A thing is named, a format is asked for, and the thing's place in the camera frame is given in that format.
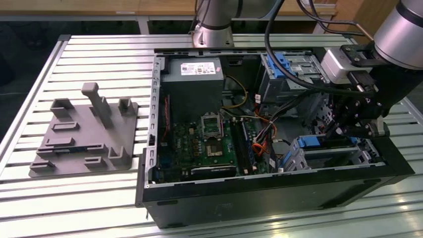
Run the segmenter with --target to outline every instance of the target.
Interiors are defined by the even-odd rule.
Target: aluminum table
[[[263,47],[263,35],[235,35],[236,47]],[[274,47],[352,44],[338,35],[274,35]],[[160,230],[135,208],[139,155],[146,146],[154,49],[190,48],[187,35],[62,37],[0,144],[0,237],[414,237],[423,235],[423,116],[407,99],[386,122],[416,174],[347,207]],[[128,171],[68,178],[31,178],[30,163],[52,118],[55,98],[75,105],[98,82],[110,103],[138,102],[134,165]]]

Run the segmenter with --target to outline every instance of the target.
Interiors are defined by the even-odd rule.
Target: ram slot
[[[231,122],[231,135],[234,141],[234,149],[236,155],[236,161],[239,166],[239,172],[243,175],[247,175],[251,171],[250,162],[248,162],[248,150],[246,147],[244,131],[242,123],[238,120]]]
[[[243,128],[244,145],[246,145],[246,150],[248,153],[250,166],[252,168],[252,171],[255,171],[255,170],[258,170],[258,163],[256,163],[256,159],[254,157],[254,152],[252,152],[252,148],[251,148],[251,141],[248,138],[247,126],[246,126],[244,121],[240,122],[240,126]]]

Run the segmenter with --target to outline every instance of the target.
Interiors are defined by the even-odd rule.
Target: dark floor
[[[302,32],[312,31],[314,25],[300,22]],[[151,22],[151,34],[183,34],[188,32],[191,23]],[[278,33],[298,33],[299,28],[291,25],[276,26]],[[247,25],[238,22],[234,25],[235,33],[263,33],[263,22],[251,22]],[[27,93],[38,78],[48,55],[62,34],[72,35],[116,35],[139,34],[136,22],[19,22],[0,23],[0,140],[8,130],[9,124],[20,109]],[[1,66],[1,56],[5,59],[15,79],[4,86],[8,70]],[[420,85],[408,98],[416,108],[423,111],[423,85]]]

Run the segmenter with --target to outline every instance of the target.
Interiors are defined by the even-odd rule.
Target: motherboard
[[[267,173],[251,144],[256,127],[251,119],[224,119],[207,114],[175,123],[170,143],[159,151],[158,182],[236,177]]]

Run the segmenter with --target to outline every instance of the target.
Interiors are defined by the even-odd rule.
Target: gray fixture base
[[[54,101],[55,116],[30,166],[31,177],[131,168],[139,106],[130,98],[108,104],[98,90],[96,83],[86,83],[82,89],[92,105]]]

